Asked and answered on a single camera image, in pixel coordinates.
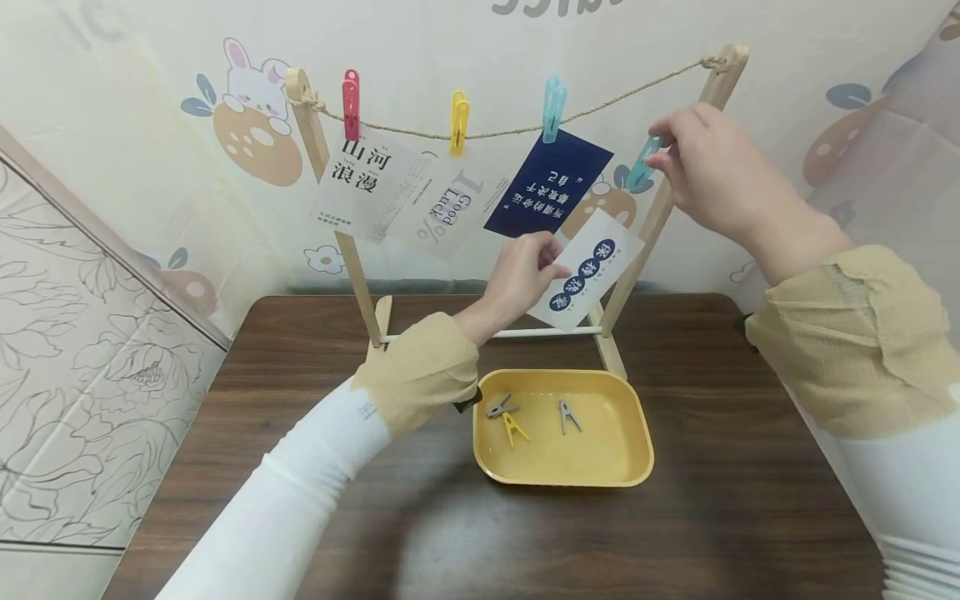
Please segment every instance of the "yellow tray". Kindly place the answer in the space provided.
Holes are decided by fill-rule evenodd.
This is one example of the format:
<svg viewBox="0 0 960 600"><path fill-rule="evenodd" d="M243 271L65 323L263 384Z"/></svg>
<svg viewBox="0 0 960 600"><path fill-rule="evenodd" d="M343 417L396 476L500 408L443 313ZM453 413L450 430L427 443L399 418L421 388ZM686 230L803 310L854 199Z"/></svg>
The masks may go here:
<svg viewBox="0 0 960 600"><path fill-rule="evenodd" d="M506 369L480 381L483 399L473 407L473 456L491 478L505 484L629 488L654 466L654 447L634 389L606 371ZM487 409L506 393L507 406L530 442ZM560 398L566 398L583 432L572 421L561 429Z"/></svg>

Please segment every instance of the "yellow clothespin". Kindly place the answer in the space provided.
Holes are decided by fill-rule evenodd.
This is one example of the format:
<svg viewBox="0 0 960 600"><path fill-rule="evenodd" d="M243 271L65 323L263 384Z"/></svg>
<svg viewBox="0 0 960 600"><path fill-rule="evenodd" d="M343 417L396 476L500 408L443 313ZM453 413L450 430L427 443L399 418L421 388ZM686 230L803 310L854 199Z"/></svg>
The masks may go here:
<svg viewBox="0 0 960 600"><path fill-rule="evenodd" d="M514 447L514 429L518 434L526 438L527 442L530 442L530 437L516 424L516 421L510 416L510 413L503 414L503 426L507 429L507 438L510 439L510 447Z"/></svg>
<svg viewBox="0 0 960 600"><path fill-rule="evenodd" d="M459 156L464 151L469 116L470 103L467 102L467 94L458 89L450 99L450 154L453 156Z"/></svg>

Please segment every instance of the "white card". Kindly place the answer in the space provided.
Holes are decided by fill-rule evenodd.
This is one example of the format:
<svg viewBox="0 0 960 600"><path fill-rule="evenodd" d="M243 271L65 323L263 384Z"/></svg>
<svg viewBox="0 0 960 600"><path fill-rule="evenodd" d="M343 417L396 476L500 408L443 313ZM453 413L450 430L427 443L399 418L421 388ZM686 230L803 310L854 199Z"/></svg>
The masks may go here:
<svg viewBox="0 0 960 600"><path fill-rule="evenodd" d="M557 257L572 275L557 279L527 314L573 330L643 249L643 241L597 209Z"/></svg>
<svg viewBox="0 0 960 600"><path fill-rule="evenodd" d="M363 125L355 142L344 128L337 132L310 218L380 243L407 198L403 192L420 183L430 157Z"/></svg>
<svg viewBox="0 0 960 600"><path fill-rule="evenodd" d="M388 234L449 258L487 222L510 179L469 147L460 156L439 156L392 221Z"/></svg>

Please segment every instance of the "hand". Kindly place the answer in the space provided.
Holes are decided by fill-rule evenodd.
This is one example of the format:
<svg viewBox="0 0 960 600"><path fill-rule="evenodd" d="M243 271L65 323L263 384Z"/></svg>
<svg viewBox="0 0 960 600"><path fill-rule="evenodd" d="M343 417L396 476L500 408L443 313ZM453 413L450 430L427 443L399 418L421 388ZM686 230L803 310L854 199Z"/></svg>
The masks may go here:
<svg viewBox="0 0 960 600"><path fill-rule="evenodd" d="M846 250L852 243L827 215L797 195L742 127L697 103L650 128L667 152L647 164L670 181L677 206L754 256L776 285Z"/></svg>
<svg viewBox="0 0 960 600"><path fill-rule="evenodd" d="M550 282L570 276L555 263L562 250L549 231L527 233L507 240L496 259L483 298L454 319L477 346L516 321L543 296Z"/></svg>

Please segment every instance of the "gray clothespin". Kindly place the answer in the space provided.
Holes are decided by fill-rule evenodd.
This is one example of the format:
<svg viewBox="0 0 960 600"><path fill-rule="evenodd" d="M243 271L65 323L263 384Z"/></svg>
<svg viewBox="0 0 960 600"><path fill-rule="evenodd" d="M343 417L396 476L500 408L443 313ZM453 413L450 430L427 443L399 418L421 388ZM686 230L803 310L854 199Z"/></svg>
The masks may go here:
<svg viewBox="0 0 960 600"><path fill-rule="evenodd" d="M570 419L573 421L573 424L577 426L577 429L583 433L584 428L580 426L580 422L573 415L573 411L570 410L569 404L566 403L566 398L560 398L560 427L566 435L566 420Z"/></svg>
<svg viewBox="0 0 960 600"><path fill-rule="evenodd" d="M504 413L513 413L520 410L519 406L504 406L509 399L510 394L504 394L503 397L500 398L499 402L491 404L490 408L487 409L487 419L496 419Z"/></svg>

